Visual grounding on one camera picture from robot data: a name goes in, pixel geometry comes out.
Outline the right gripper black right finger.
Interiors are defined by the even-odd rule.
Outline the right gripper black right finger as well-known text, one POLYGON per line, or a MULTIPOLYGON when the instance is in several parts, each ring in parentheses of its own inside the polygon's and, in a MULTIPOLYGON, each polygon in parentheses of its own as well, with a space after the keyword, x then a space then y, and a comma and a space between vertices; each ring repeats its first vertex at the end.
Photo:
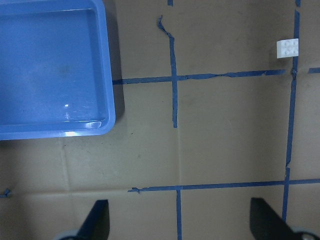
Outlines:
POLYGON ((250 231, 255 240, 294 240, 295 233, 263 199, 250 200, 250 231))

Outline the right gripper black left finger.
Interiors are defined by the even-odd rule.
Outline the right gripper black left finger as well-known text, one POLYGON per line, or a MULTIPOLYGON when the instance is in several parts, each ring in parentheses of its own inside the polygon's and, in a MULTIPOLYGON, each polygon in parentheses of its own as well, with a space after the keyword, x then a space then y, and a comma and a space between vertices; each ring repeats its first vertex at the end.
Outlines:
POLYGON ((107 199, 97 200, 78 230, 80 240, 107 240, 110 234, 110 213, 107 199))

